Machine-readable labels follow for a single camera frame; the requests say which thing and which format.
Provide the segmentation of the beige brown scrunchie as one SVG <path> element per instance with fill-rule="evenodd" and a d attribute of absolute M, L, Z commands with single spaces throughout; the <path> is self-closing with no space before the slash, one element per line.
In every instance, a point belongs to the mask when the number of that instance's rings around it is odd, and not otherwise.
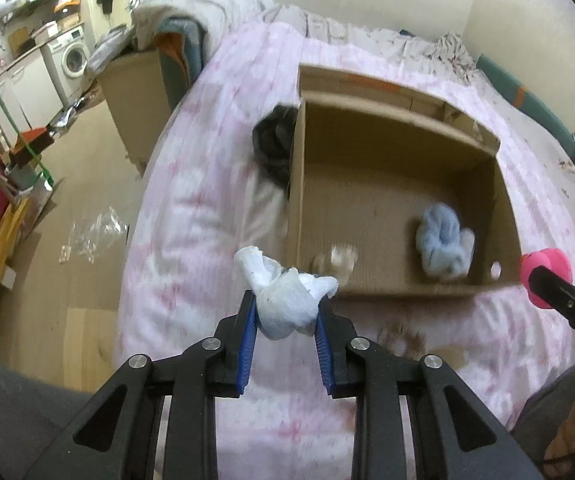
<path fill-rule="evenodd" d="M 377 335 L 377 342 L 394 356 L 414 361 L 427 353 L 425 336 L 399 322 L 383 327 Z"/>

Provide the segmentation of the white sock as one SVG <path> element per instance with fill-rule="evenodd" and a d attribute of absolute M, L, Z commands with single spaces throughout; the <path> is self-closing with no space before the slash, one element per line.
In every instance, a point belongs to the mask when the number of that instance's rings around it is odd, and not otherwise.
<path fill-rule="evenodd" d="M 294 332 L 313 336 L 320 301 L 338 291 L 336 278 L 283 268 L 256 246 L 239 249 L 234 262 L 254 292 L 260 330 L 268 339 L 284 339 Z"/>

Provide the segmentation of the light blue fluffy sock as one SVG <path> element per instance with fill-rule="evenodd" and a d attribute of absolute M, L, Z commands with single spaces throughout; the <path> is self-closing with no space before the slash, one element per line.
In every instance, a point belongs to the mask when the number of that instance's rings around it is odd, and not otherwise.
<path fill-rule="evenodd" d="M 451 207 L 437 203 L 424 211 L 415 233 L 415 247 L 426 276 L 441 282 L 465 278 L 470 272 L 474 245 L 474 232 L 461 226 Z"/>

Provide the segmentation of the pink patterned quilt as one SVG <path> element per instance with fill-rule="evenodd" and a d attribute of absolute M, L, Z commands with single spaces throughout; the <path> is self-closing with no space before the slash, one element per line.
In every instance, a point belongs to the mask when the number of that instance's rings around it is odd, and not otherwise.
<path fill-rule="evenodd" d="M 482 122 L 501 143 L 522 248 L 557 247 L 575 278 L 575 169 L 538 124 L 499 96 L 480 72 L 460 77 L 423 47 L 390 61 L 352 44 L 327 44 L 284 23 L 252 21 L 231 32 L 164 130 L 146 171 L 123 278 L 115 359 L 174 356 L 237 311 L 244 280 L 238 249 L 284 259 L 286 196 L 260 171 L 252 131 L 274 105 L 298 100 L 297 72 L 321 65 L 406 84 Z M 409 352 L 449 356 L 501 422 L 575 366 L 575 333 L 535 308 L 522 287 L 472 299 L 346 304 L 359 333 L 386 339 L 406 327 Z M 345 479 L 353 403 L 325 393 L 312 339 L 260 338 L 250 384 L 217 405 L 224 479 Z"/>

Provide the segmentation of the open cardboard box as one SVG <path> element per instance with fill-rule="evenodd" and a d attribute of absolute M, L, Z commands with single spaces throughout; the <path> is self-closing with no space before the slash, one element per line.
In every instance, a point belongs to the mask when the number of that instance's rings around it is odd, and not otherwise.
<path fill-rule="evenodd" d="M 286 261 L 299 270 L 356 250 L 345 292 L 472 296 L 519 281 L 521 244 L 498 152 L 472 114 L 404 84 L 302 65 L 289 182 Z M 424 211 L 450 206 L 474 233 L 464 278 L 422 269 Z"/>

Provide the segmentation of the clear plastic packaging on floor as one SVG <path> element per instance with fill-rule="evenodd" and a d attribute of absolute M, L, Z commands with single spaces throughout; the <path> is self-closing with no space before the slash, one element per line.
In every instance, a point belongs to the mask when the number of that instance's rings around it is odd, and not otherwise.
<path fill-rule="evenodd" d="M 95 263 L 115 243 L 127 240 L 128 231 L 128 224 L 112 206 L 96 214 L 87 214 L 72 223 L 66 242 L 61 246 L 59 262 L 67 263 L 77 257 Z"/>

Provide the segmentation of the black cloth bundle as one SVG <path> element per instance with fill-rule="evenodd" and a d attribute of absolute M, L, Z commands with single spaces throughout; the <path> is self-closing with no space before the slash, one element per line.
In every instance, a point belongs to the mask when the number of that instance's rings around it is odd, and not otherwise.
<path fill-rule="evenodd" d="M 253 152 L 264 175 L 289 194 L 298 108 L 278 104 L 253 128 Z"/>

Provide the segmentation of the brown cardboard bedside box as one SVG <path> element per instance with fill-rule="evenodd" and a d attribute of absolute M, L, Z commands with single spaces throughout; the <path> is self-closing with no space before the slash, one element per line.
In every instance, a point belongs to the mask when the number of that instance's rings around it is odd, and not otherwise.
<path fill-rule="evenodd" d="M 158 138 L 172 114 L 158 51 L 115 58 L 98 77 L 127 158 L 146 172 Z"/>

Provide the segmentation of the white kitchen cabinet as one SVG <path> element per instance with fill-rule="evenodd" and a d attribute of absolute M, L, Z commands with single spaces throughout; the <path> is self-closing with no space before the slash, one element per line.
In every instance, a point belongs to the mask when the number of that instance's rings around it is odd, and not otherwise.
<path fill-rule="evenodd" d="M 41 50 L 27 53 L 0 74 L 0 129 L 11 145 L 19 132 L 48 125 L 62 107 Z"/>

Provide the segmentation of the white washing machine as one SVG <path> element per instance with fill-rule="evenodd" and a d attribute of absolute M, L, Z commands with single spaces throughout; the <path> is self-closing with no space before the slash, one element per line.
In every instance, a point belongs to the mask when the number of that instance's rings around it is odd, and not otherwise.
<path fill-rule="evenodd" d="M 63 106 L 73 104 L 82 96 L 82 77 L 89 58 L 84 25 L 60 32 L 40 50 Z"/>

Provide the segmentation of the grey white blanket pile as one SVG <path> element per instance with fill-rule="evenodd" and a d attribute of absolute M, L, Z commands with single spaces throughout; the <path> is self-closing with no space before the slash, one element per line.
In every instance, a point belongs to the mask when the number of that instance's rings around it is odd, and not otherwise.
<path fill-rule="evenodd" d="M 195 21 L 204 32 L 202 53 L 207 62 L 225 36 L 275 5 L 276 0 L 138 0 L 131 22 L 137 48 L 146 50 L 169 18 Z"/>

